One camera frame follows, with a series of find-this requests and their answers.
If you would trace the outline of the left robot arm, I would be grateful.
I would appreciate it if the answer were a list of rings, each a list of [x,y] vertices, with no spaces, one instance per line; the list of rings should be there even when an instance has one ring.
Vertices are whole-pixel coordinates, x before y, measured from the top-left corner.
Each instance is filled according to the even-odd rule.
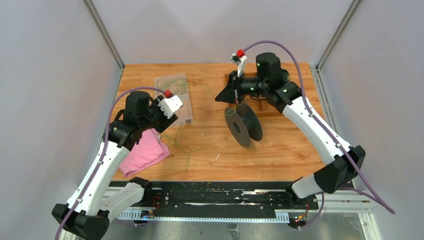
[[[59,223],[57,240],[100,240],[109,225],[131,205],[142,207],[153,201],[152,183],[135,177],[110,197],[105,192],[123,160],[139,143],[143,132],[162,133],[177,120],[182,100],[169,90],[158,90],[153,98],[148,87],[125,91],[125,106],[116,116],[109,116],[98,153],[75,192],[58,203],[52,216]]]

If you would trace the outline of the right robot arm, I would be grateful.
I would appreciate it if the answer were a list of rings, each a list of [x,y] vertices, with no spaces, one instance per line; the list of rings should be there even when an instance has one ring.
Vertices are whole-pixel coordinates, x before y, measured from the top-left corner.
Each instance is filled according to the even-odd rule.
[[[332,194],[354,179],[365,158],[361,146],[352,146],[342,139],[311,106],[302,89],[293,81],[280,59],[272,52],[256,56],[256,74],[245,74],[247,57],[242,50],[231,56],[237,69],[228,75],[225,88],[216,102],[228,103],[224,111],[227,127],[236,141],[248,148],[252,141],[261,141],[263,129],[253,109],[244,98],[264,97],[265,101],[294,123],[317,150],[324,167],[297,179],[286,188],[286,203],[294,209],[317,193]]]

